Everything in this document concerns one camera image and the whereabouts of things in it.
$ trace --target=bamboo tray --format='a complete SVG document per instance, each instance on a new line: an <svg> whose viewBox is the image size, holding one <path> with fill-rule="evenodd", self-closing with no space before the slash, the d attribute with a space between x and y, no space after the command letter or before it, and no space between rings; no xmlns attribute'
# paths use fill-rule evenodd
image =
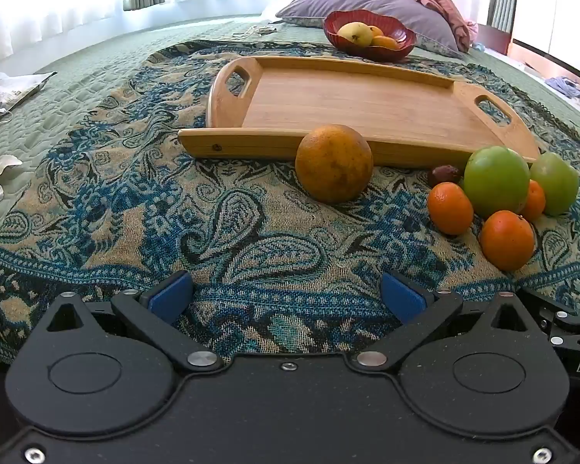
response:
<svg viewBox="0 0 580 464"><path fill-rule="evenodd" d="M245 81L236 96L229 77ZM487 99L510 118L497 125L477 103ZM312 57L241 57L211 88L207 128L181 129L195 158L293 160L305 134L327 123L366 138L375 165L464 167L491 145L539 157L535 139L512 108L483 87L392 66Z"/></svg>

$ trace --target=paisley blanket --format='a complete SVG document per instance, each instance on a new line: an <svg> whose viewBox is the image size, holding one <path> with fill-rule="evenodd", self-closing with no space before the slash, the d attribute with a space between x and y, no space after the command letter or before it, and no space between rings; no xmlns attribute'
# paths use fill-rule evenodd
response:
<svg viewBox="0 0 580 464"><path fill-rule="evenodd" d="M257 54L344 57L313 44L178 44L48 153L0 231L0 358L12 360L62 291L105 300L181 268L196 292L174 325L225 358L367 346L399 325L379 298L390 268L467 299L527 285L580 313L580 194L568 217L536 223L532 260L506 275L481 254L478 218L461 237L435 230L424 171L376 168L358 200L332 207L304 193L291 162L187 155L177 130L204 126L220 68ZM400 66L485 86L580 172L576 132L491 71L423 58Z"/></svg>

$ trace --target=red bowl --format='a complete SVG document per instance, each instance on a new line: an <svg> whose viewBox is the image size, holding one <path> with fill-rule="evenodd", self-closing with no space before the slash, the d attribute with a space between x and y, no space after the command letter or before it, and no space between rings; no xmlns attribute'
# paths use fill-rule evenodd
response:
<svg viewBox="0 0 580 464"><path fill-rule="evenodd" d="M399 51L394 51L385 47L359 47L337 34L339 29L348 22L365 22L368 26L378 26L385 36L390 36L401 43L402 48ZM350 55L358 55L383 63L392 63L405 58L417 43L415 32L405 27L395 17L375 14L369 10L351 10L349 12L336 10L326 17L323 28L329 42L336 49Z"/></svg>

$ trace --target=purple pillow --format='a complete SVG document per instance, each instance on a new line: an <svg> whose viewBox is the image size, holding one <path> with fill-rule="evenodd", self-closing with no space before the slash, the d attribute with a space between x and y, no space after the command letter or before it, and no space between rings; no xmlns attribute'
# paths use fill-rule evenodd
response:
<svg viewBox="0 0 580 464"><path fill-rule="evenodd" d="M276 17L291 24L322 27L334 10L366 9L398 19L418 34L417 46L449 57L463 57L455 37L442 15L415 0L294 0L277 12Z"/></svg>

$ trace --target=green fruit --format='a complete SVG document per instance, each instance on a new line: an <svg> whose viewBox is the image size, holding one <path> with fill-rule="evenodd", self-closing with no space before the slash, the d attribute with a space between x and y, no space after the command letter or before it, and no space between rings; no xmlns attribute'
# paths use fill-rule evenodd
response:
<svg viewBox="0 0 580 464"><path fill-rule="evenodd" d="M526 203L529 179L528 165L514 150L482 148L468 159L464 193L480 217L502 210L519 213Z"/></svg>
<svg viewBox="0 0 580 464"><path fill-rule="evenodd" d="M576 202L580 177L578 172L557 154L548 151L531 166L531 179L541 185L546 194L546 215L557 216Z"/></svg>

